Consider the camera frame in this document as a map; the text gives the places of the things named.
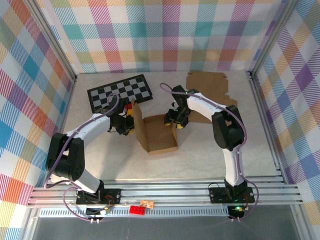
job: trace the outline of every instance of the cardboard box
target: cardboard box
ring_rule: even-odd
[[[222,72],[189,71],[186,77],[186,88],[189,90],[196,89],[206,98],[218,104],[238,105],[236,100],[226,95],[229,91],[228,79]],[[196,111],[190,113],[189,122],[211,124],[209,119]]]
[[[149,155],[173,152],[178,149],[174,124],[165,126],[164,114],[143,118],[137,103],[132,103],[134,131],[140,145]]]

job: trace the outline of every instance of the cable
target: cable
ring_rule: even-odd
[[[242,123],[242,121],[240,121],[240,119],[233,113],[231,112],[230,110],[226,109],[225,107],[222,107],[222,106],[219,106],[218,104],[214,104],[212,101],[206,99],[206,98],[203,98],[201,96],[198,96],[196,94],[192,94],[192,93],[187,93],[187,92],[178,92],[178,91],[173,91],[173,88],[170,87],[168,84],[162,82],[160,83],[160,88],[168,93],[171,93],[171,94],[177,94],[177,95],[186,95],[186,96],[190,96],[190,97],[194,97],[194,98],[197,98],[197,99],[200,99],[204,102],[206,102],[207,104],[210,104],[211,106],[217,108],[217,109],[220,109],[222,111],[226,111],[229,115],[231,115],[237,122],[238,124],[240,125],[240,127],[242,128],[242,131],[243,131],[243,142],[237,147],[237,153],[236,153],[236,167],[237,167],[237,173],[243,177],[243,179],[245,181],[247,181],[247,183],[249,184],[252,184],[255,189],[256,189],[256,200],[255,200],[255,203],[253,205],[253,208],[252,210],[244,217],[242,217],[241,219],[245,219],[247,217],[249,217],[252,212],[256,209],[257,205],[258,205],[258,201],[259,201],[259,189],[257,187],[257,185],[251,181],[249,181],[243,174],[241,168],[240,168],[240,149],[242,148],[243,145],[246,144],[247,142],[247,130],[246,130],[246,127],[245,125]]]
[[[248,197],[247,197],[247,195],[243,195],[244,196],[244,198],[245,198],[245,203],[246,203],[246,205],[245,205],[245,208],[248,208],[249,207],[249,200],[248,200]]]
[[[210,185],[211,184],[216,184],[217,186],[218,186],[218,188],[220,188],[220,186],[219,186],[219,184],[218,183],[216,183],[216,182],[212,182],[212,183],[210,183],[209,185],[208,185],[208,189],[209,189],[209,187],[210,187]]]
[[[98,214],[98,213],[100,213],[101,211],[106,210],[106,208],[107,208],[107,209],[111,209],[111,208],[115,205],[115,199],[114,199],[113,196],[111,196],[111,195],[106,195],[105,198],[108,200],[109,206],[105,206],[105,207],[103,207],[103,208],[100,208],[99,210],[96,210],[96,209],[92,210],[92,209],[88,209],[88,208],[87,208],[87,210],[92,211],[92,213],[90,213],[90,215]],[[112,205],[112,206],[111,206],[111,203],[110,203],[109,198],[112,198],[112,201],[113,201],[113,205]]]
[[[116,108],[116,106],[117,106],[118,103],[119,103],[119,95],[118,95],[117,93],[111,93],[111,94],[108,96],[108,102],[110,103],[110,102],[111,102],[111,101],[110,101],[110,97],[113,98],[114,96],[116,96],[116,102],[115,102],[115,105],[114,105],[110,110],[108,110],[108,111],[105,112],[104,114],[101,114],[101,115],[99,115],[99,116],[97,116],[97,117],[95,117],[95,118],[92,118],[92,119],[86,121],[85,123],[83,123],[82,125],[80,125],[80,126],[71,134],[71,136],[68,137],[68,139],[65,141],[65,143],[64,143],[64,145],[63,145],[63,147],[62,147],[62,149],[61,149],[58,157],[56,158],[53,166],[51,167],[49,173],[47,174],[47,176],[46,176],[46,178],[45,178],[45,181],[44,181],[44,189],[50,189],[50,188],[52,188],[52,187],[54,187],[54,186],[56,186],[56,185],[58,185],[58,184],[62,184],[62,183],[70,183],[70,184],[74,185],[75,187],[81,189],[79,186],[77,186],[74,182],[72,182],[72,181],[70,181],[70,180],[61,180],[61,181],[55,182],[55,183],[50,184],[50,185],[48,185],[48,181],[49,181],[52,173],[53,173],[54,170],[56,169],[56,167],[57,167],[59,161],[61,160],[61,158],[62,158],[62,156],[63,156],[63,154],[64,154],[64,152],[65,152],[65,150],[66,150],[66,148],[67,148],[67,146],[68,146],[68,144],[69,144],[70,141],[73,139],[73,137],[74,137],[75,135],[77,135],[77,133],[78,133],[81,129],[83,129],[85,126],[87,126],[88,124],[90,124],[90,123],[92,123],[92,122],[94,122],[94,121],[96,121],[96,120],[98,120],[98,119],[106,116],[108,113],[110,113],[111,111],[113,111],[113,110]]]
[[[71,134],[71,136],[68,137],[68,139],[65,141],[65,143],[64,143],[64,145],[63,145],[63,147],[62,147],[62,149],[61,149],[58,157],[56,158],[53,166],[51,167],[51,169],[50,169],[49,173],[47,174],[47,176],[46,176],[46,178],[45,178],[45,181],[44,181],[44,188],[45,188],[45,189],[50,189],[50,188],[52,188],[52,187],[54,187],[54,186],[56,186],[56,185],[58,185],[58,184],[62,184],[62,183],[74,185],[74,187],[70,187],[70,188],[68,188],[68,189],[66,189],[66,190],[64,191],[64,193],[63,193],[63,195],[62,195],[63,204],[64,204],[64,206],[70,211],[70,213],[72,213],[74,216],[76,216],[77,218],[79,218],[79,219],[81,219],[81,220],[90,222],[90,223],[93,223],[93,222],[101,223],[101,222],[103,222],[103,221],[98,221],[98,220],[93,220],[93,219],[90,220],[90,219],[88,219],[88,218],[86,218],[86,217],[80,216],[80,215],[76,214],[75,212],[73,212],[73,211],[71,210],[71,208],[70,208],[70,207],[67,205],[67,203],[66,203],[66,193],[69,192],[69,191],[71,191],[71,190],[76,190],[76,191],[77,191],[78,189],[81,189],[81,188],[80,188],[79,186],[77,186],[74,182],[70,181],[70,180],[61,180],[61,181],[55,182],[55,183],[50,184],[50,185],[48,185],[48,181],[49,181],[52,173],[54,172],[55,168],[57,167],[59,161],[61,160],[61,157],[62,157],[62,155],[64,154],[64,152],[65,152],[65,150],[66,150],[69,142],[72,140],[72,138],[73,138],[81,129],[83,129],[85,126],[87,126],[88,124],[90,124],[90,123],[92,123],[92,122],[94,122],[94,121],[96,121],[96,120],[98,120],[98,119],[106,116],[109,112],[113,111],[113,110],[116,108],[116,106],[117,106],[118,103],[119,103],[119,99],[120,99],[118,94],[116,94],[116,93],[111,93],[111,94],[108,96],[108,102],[110,103],[110,97],[113,98],[114,96],[116,96],[116,102],[115,102],[115,105],[114,105],[110,110],[108,110],[108,111],[105,112],[104,114],[101,114],[101,115],[99,115],[99,116],[97,116],[97,117],[95,117],[95,118],[92,118],[92,119],[86,121],[86,122],[83,123],[81,126],[79,126],[79,127]]]

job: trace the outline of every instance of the aluminum rail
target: aluminum rail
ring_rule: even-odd
[[[277,170],[275,176],[248,177],[259,188],[260,205],[299,205],[302,198],[298,187],[285,184],[281,172]],[[236,204],[211,204],[208,185],[217,183],[224,187],[223,178],[216,179],[152,179],[152,180],[113,180],[104,181],[106,189],[122,189],[119,206],[128,207],[139,205],[140,200],[154,201],[156,207],[199,207],[199,206],[232,206]],[[36,187],[33,190],[28,207],[31,208],[59,208],[64,207],[62,195],[69,188],[68,185],[58,185],[50,189]],[[66,202],[70,206],[76,204],[76,192],[66,194]]]

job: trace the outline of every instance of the checkerboard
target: checkerboard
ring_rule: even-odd
[[[111,93],[119,94],[128,103],[134,99],[138,104],[153,99],[152,92],[143,74],[133,76],[107,85],[98,86],[88,91],[92,113],[108,106],[108,96]]]

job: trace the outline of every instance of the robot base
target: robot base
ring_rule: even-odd
[[[103,189],[98,197],[85,191],[77,192],[77,205],[116,205],[120,203],[121,189]]]
[[[255,202],[252,187],[247,187],[243,194],[233,198],[228,196],[225,187],[210,187],[209,196],[212,204],[252,204]]]

